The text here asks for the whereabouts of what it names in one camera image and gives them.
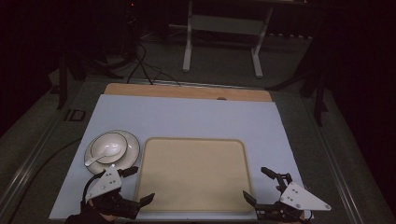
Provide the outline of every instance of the spoon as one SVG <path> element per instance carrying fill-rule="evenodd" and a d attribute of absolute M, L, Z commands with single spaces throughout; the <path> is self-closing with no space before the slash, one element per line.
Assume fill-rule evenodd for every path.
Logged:
<path fill-rule="evenodd" d="M 103 157 L 114 156 L 118 154 L 120 151 L 121 151 L 121 146 L 118 144 L 111 144 L 110 146 L 105 146 L 105 151 L 91 158 L 90 160 L 86 161 L 85 166 L 90 166 L 91 164 L 93 164 L 94 161 L 100 160 Z"/>

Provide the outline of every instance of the white tabletop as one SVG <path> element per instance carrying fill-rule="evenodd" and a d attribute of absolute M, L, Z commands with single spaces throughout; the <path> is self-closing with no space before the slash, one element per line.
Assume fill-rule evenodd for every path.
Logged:
<path fill-rule="evenodd" d="M 276 173 L 290 173 L 294 182 L 303 185 L 275 103 L 102 95 L 50 219 L 66 219 L 79 213 L 82 191 L 92 177 L 84 165 L 85 150 L 92 139 L 111 130 L 132 133 L 141 150 L 151 137 L 238 139 L 246 148 L 251 186 L 258 203 L 272 204 L 279 197 L 277 182 L 261 172 L 263 166 Z M 135 166 L 139 167 L 140 161 L 141 154 Z M 133 175 L 122 179 L 123 198 L 138 201 L 134 198 L 137 178 Z M 250 220 L 256 219 L 256 214 L 254 210 L 244 214 L 140 212 L 137 219 Z"/>

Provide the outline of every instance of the wooden board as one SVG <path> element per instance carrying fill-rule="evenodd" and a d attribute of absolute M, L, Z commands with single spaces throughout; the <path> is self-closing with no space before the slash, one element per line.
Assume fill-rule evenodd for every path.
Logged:
<path fill-rule="evenodd" d="M 111 83 L 107 85 L 105 94 L 213 100 L 225 98 L 227 100 L 235 101 L 272 102 L 271 95 L 268 91 L 253 91 L 231 88 L 179 87 Z"/>
<path fill-rule="evenodd" d="M 142 211 L 248 212 L 252 192 L 245 148 L 233 139 L 150 138 L 136 198 L 155 193 Z"/>

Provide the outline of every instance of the dark background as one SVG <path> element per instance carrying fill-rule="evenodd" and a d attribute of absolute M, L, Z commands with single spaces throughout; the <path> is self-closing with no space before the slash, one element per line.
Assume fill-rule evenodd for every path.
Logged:
<path fill-rule="evenodd" d="M 92 58 L 120 49 L 121 42 L 117 40 L 122 37 L 123 4 L 127 2 L 120 1 L 121 4 L 113 7 L 108 2 L 95 1 L 95 5 L 87 0 L 1 2 L 0 135 L 50 89 L 48 73 L 58 68 L 59 57 L 66 49 L 80 49 Z M 180 13 L 186 11 L 180 10 L 187 6 L 185 2 L 145 2 L 139 8 L 145 13 L 136 12 L 136 16 L 141 16 L 139 19 L 159 35 L 166 37 L 169 22 L 186 23 L 186 15 Z M 312 11 L 311 16 L 303 17 L 307 13 L 301 9 L 280 9 L 274 14 L 269 31 L 286 34 L 286 38 L 293 34 L 316 35 L 303 59 L 303 64 L 308 65 L 301 69 L 314 66 L 327 73 L 326 87 L 332 90 L 395 214 L 396 194 L 392 188 L 396 184 L 393 159 L 396 155 L 396 3 L 390 0 L 347 3 L 350 4 L 347 10 L 328 13 L 319 30 L 320 22 L 314 18 L 321 18 L 321 12 Z M 210 13 L 213 6 L 199 9 Z M 232 12 L 230 7 L 225 14 Z M 97 27 L 94 18 L 96 21 L 102 18 L 107 24 Z M 112 35 L 100 40 L 97 36 L 101 32 Z"/>

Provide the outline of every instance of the black cable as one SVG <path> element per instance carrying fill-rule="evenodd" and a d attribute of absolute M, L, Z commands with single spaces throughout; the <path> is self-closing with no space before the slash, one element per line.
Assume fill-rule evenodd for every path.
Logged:
<path fill-rule="evenodd" d="M 146 48 L 145 48 L 143 45 L 139 44 L 139 46 L 141 46 L 141 47 L 143 48 L 143 56 L 142 56 L 142 59 L 141 59 L 141 61 L 143 61 L 143 60 L 145 60 L 145 58 L 146 58 L 147 50 L 146 50 Z M 143 64 L 142 64 L 140 61 L 139 61 L 139 63 L 137 64 L 137 66 L 134 68 L 134 70 L 132 70 L 131 74 L 128 76 L 128 79 L 126 80 L 126 83 L 129 83 L 129 81 L 131 80 L 132 76 L 134 75 L 134 72 L 136 71 L 136 69 L 137 69 L 139 66 L 141 66 L 141 67 L 143 68 Z"/>
<path fill-rule="evenodd" d="M 143 51 L 145 52 L 145 56 L 146 56 L 146 52 L 147 52 L 146 48 L 145 48 L 142 44 L 140 44 L 140 43 L 139 43 L 139 46 L 142 47 Z M 156 72 L 159 73 L 159 75 L 156 76 L 156 77 L 152 80 L 152 82 L 149 80 L 150 83 L 151 83 L 151 85 L 153 84 L 153 82 L 154 82 L 160 75 L 164 75 L 164 76 L 169 77 L 169 78 L 171 78 L 172 80 L 174 80 L 178 86 L 181 86 L 181 85 L 177 82 L 177 80 L 176 80 L 174 77 L 165 74 L 161 68 L 157 67 L 157 68 L 160 69 L 160 71 L 158 71 L 158 70 L 156 70 L 156 69 L 154 68 L 154 67 L 156 67 L 156 66 L 152 66 L 152 65 L 150 65 L 150 64 L 148 64 L 148 63 L 146 63 L 146 62 L 143 62 L 143 63 L 144 63 L 145 65 L 147 65 L 149 68 L 151 68 L 152 70 L 154 70 L 154 71 L 156 71 Z"/>
<path fill-rule="evenodd" d="M 33 182 L 35 181 L 35 178 L 38 176 L 38 174 L 41 172 L 41 170 L 42 170 L 42 169 L 43 169 L 43 168 L 44 168 L 55 156 L 57 156 L 60 152 L 62 152 L 62 151 L 65 150 L 66 148 L 72 146 L 73 144 L 75 144 L 75 143 L 81 141 L 81 139 L 82 139 L 82 138 L 76 139 L 76 140 L 70 142 L 69 144 L 67 144 L 66 146 L 61 147 L 61 148 L 58 149 L 54 154 L 52 154 L 48 159 L 46 159 L 46 160 L 44 161 L 43 164 L 41 164 L 41 166 L 38 168 L 38 170 L 37 170 L 37 171 L 35 172 L 35 174 L 33 175 L 32 180 L 29 182 L 29 184 L 28 184 L 28 185 L 26 186 L 26 188 L 24 189 L 23 194 L 22 194 L 20 200 L 18 201 L 18 204 L 17 204 L 17 206 L 15 207 L 15 210 L 14 210 L 14 212 L 12 213 L 12 215 L 11 215 L 9 221 L 8 221 L 8 224 L 11 224 L 12 220 L 14 219 L 15 215 L 17 214 L 17 212 L 18 212 L 18 210 L 19 210 L 19 208 L 20 208 L 20 206 L 21 206 L 21 204 L 22 204 L 22 201 L 23 201 L 24 197 L 26 196 L 26 193 L 27 193 L 28 189 L 29 189 L 30 187 L 32 187 L 32 184 L 33 184 Z"/>
<path fill-rule="evenodd" d="M 90 184 L 93 182 L 93 180 L 102 177 L 102 175 L 105 173 L 106 171 L 103 171 L 99 174 L 94 175 L 93 177 L 91 177 L 91 179 L 87 182 L 87 184 L 84 187 L 84 190 L 82 191 L 82 199 L 81 202 L 79 203 L 79 209 L 80 212 L 82 212 L 82 210 L 84 209 L 86 202 L 85 202 L 85 196 L 87 195 L 88 192 L 88 187 L 90 186 Z"/>
<path fill-rule="evenodd" d="M 311 212 L 311 216 L 309 216 L 308 221 L 311 221 L 312 216 L 314 215 L 314 213 L 312 212 L 312 210 L 309 210 Z"/>
<path fill-rule="evenodd" d="M 136 55 L 136 59 L 139 61 L 139 64 L 142 67 L 143 73 L 145 74 L 146 79 L 149 81 L 149 84 L 154 85 L 151 79 L 149 78 L 149 74 L 146 72 L 145 66 L 143 65 L 143 59 L 140 59 L 138 55 Z"/>

